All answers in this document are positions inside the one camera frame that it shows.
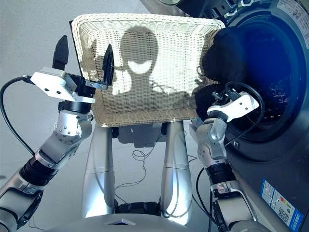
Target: floor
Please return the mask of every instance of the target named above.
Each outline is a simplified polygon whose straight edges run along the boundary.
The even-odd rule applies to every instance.
[[[66,71],[79,73],[68,22],[86,13],[148,13],[138,0],[92,0],[92,1],[1,1],[0,2],[0,86],[21,74],[32,75],[43,66],[50,67],[55,44],[62,35],[69,39],[69,63]],[[5,94],[7,114],[18,133],[34,150],[48,138],[57,118],[57,99],[51,99],[34,86],[17,83]],[[30,154],[14,138],[0,118],[0,186],[27,162]],[[151,150],[154,139],[160,134],[160,125],[139,126],[147,136],[135,136],[130,128],[120,129],[120,137],[113,140],[113,158],[116,185],[123,181],[136,181],[143,175],[140,162],[132,158],[132,151]],[[34,214],[35,224],[43,229],[78,220],[81,217],[81,196],[87,152],[88,138],[81,145],[75,157],[50,182],[44,192],[42,202]],[[188,154],[197,154],[197,145],[186,136]],[[158,142],[146,161],[147,176],[134,187],[117,190],[117,194],[128,202],[157,201],[160,196],[161,174],[165,142]],[[198,160],[190,163],[193,193],[195,179],[201,169]],[[201,178],[201,193],[208,204],[209,181]],[[205,231],[208,219],[197,205],[193,204],[192,219],[187,225],[196,232]],[[20,232],[36,231],[28,224]]]

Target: wicker basket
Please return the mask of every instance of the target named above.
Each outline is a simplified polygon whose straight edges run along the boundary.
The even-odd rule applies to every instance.
[[[224,28],[218,20],[154,14],[86,14],[72,23],[83,76],[103,77],[108,44],[113,84],[92,105],[104,127],[196,118],[194,93],[205,86],[202,55]]]

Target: metal column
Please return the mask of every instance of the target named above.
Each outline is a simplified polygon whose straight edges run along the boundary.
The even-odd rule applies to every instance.
[[[95,125],[84,176],[82,216],[114,213],[112,129]]]
[[[192,189],[183,122],[167,127],[161,183],[161,215],[182,225],[191,217]]]

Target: washing machine drum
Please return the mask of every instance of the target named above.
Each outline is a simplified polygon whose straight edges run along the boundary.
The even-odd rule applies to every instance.
[[[262,122],[232,143],[253,160],[284,156],[309,128],[309,15],[294,0],[255,1],[228,14],[226,26],[238,27],[248,55],[247,84],[258,90],[266,112]],[[258,118],[233,120],[226,139],[240,135]]]

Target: black garment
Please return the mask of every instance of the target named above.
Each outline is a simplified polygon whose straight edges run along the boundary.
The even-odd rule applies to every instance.
[[[200,89],[195,100],[197,114],[202,120],[207,118],[207,109],[214,102],[211,95],[214,91],[220,93],[224,85],[230,81],[245,82],[247,76],[247,51],[243,46],[244,37],[236,27],[219,31],[209,51],[202,58],[202,68],[205,75],[218,85],[210,85]]]

